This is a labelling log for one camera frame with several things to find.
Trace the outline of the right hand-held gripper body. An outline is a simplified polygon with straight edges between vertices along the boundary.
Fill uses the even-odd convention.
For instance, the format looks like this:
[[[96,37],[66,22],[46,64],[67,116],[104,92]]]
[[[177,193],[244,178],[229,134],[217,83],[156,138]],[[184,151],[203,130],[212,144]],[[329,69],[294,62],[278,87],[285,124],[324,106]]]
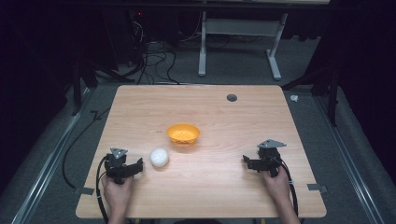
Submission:
[[[281,157],[277,149],[285,146],[285,143],[273,139],[267,139],[258,144],[259,171],[268,171],[271,177],[278,176]]]

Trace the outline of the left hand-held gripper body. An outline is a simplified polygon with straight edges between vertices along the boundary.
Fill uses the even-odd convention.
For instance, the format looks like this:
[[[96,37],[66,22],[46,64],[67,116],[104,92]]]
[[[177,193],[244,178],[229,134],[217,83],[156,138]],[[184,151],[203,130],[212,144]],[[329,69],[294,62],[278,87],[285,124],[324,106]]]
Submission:
[[[110,149],[110,153],[106,155],[106,175],[114,180],[114,182],[118,185],[122,185],[124,183],[123,174],[126,171],[129,171],[126,168],[126,153],[127,149],[112,147]]]

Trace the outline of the white ball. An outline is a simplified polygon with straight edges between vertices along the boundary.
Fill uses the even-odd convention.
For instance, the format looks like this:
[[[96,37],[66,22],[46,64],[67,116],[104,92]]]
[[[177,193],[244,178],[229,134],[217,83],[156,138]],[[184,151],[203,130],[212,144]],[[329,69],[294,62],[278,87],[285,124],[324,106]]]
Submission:
[[[163,148],[156,148],[151,151],[150,162],[154,167],[164,167],[169,162],[168,152]]]

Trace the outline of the orange plastic bowl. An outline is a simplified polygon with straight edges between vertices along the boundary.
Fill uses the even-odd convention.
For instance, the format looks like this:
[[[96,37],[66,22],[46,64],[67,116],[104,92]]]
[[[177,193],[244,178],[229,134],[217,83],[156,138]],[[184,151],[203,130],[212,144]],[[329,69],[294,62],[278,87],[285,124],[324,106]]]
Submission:
[[[178,123],[170,126],[166,131],[170,140],[175,144],[194,144],[200,136],[200,130],[189,123]]]

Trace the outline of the person's left hand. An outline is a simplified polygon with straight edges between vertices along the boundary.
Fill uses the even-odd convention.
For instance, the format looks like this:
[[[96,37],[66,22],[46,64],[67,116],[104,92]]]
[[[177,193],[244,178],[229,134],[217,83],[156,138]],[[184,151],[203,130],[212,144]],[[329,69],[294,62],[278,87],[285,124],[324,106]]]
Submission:
[[[132,195],[132,183],[131,177],[125,178],[121,185],[110,177],[103,177],[105,199],[110,207],[111,215],[125,215]]]

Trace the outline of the person's right hand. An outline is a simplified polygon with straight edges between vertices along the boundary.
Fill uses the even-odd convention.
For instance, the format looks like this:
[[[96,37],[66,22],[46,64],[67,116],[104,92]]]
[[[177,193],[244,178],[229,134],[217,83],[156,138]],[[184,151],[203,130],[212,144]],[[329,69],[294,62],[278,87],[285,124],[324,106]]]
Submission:
[[[269,195],[273,198],[276,204],[290,202],[289,179],[285,170],[282,167],[278,169],[277,176],[271,177],[270,173],[265,171],[262,172],[262,177]]]

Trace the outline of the grey tape piece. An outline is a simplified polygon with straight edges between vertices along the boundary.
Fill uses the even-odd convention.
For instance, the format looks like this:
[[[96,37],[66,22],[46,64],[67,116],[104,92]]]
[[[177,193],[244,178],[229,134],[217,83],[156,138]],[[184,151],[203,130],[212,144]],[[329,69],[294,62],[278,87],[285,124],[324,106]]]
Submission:
[[[308,184],[307,185],[309,190],[317,190],[320,193],[327,193],[328,192],[328,188],[324,185],[320,185],[320,184]]]

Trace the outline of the black tripod stand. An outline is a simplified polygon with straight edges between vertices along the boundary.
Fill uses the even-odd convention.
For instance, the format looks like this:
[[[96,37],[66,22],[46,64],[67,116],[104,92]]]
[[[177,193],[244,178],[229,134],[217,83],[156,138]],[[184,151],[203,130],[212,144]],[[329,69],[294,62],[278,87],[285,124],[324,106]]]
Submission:
[[[283,91],[288,91],[299,85],[311,84],[311,93],[313,96],[328,95],[328,106],[327,115],[332,124],[336,126],[335,110],[338,104],[337,102],[337,92],[338,92],[338,80],[339,76],[336,71],[330,68],[320,68],[318,71],[308,73],[302,77],[299,77],[292,82],[282,85],[281,89]]]
[[[97,71],[102,72],[109,77],[115,78],[118,81],[134,83],[133,79],[122,76],[111,69],[107,69],[93,60],[87,59],[81,51],[76,51],[72,66],[74,98],[74,110],[72,112],[73,116],[76,116],[83,107],[84,93],[81,91],[81,83],[84,83],[88,90],[95,90],[98,87],[98,80],[96,78]]]

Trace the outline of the metal floor rail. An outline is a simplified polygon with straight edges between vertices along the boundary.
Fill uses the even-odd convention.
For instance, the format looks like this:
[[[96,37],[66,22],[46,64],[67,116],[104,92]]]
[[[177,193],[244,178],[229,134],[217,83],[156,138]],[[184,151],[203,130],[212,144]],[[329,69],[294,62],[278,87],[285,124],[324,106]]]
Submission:
[[[341,162],[345,167],[346,174],[370,223],[385,224],[384,219],[380,214],[377,205],[375,204],[373,195],[368,189],[361,176],[361,173],[353,161],[341,134],[339,133],[337,127],[329,119],[327,107],[324,101],[320,97],[315,97],[314,101],[332,134],[332,138],[335,141]]]
[[[81,108],[78,109],[76,114],[72,115],[67,122],[67,126],[64,132],[62,133],[57,144],[55,145],[55,148],[49,153],[48,157],[45,159],[45,163],[40,173],[38,174],[33,186],[27,194],[18,213],[13,218],[11,224],[28,224],[28,222],[30,221],[60,163],[61,157],[65,153],[65,145],[69,140],[70,135],[81,116],[80,110],[89,102],[91,96],[92,90],[86,88],[82,93]]]

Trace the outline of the white metal desk frame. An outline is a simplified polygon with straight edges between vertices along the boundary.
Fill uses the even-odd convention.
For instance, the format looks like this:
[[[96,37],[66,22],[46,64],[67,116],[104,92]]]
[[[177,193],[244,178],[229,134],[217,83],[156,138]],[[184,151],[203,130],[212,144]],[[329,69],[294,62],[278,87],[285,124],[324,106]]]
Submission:
[[[199,53],[198,76],[206,74],[206,36],[207,35],[248,35],[271,36],[273,46],[266,51],[266,57],[274,80],[280,80],[281,74],[276,62],[276,50],[283,34],[288,14],[284,13],[277,21],[253,21],[237,19],[213,19],[201,13],[201,46]]]

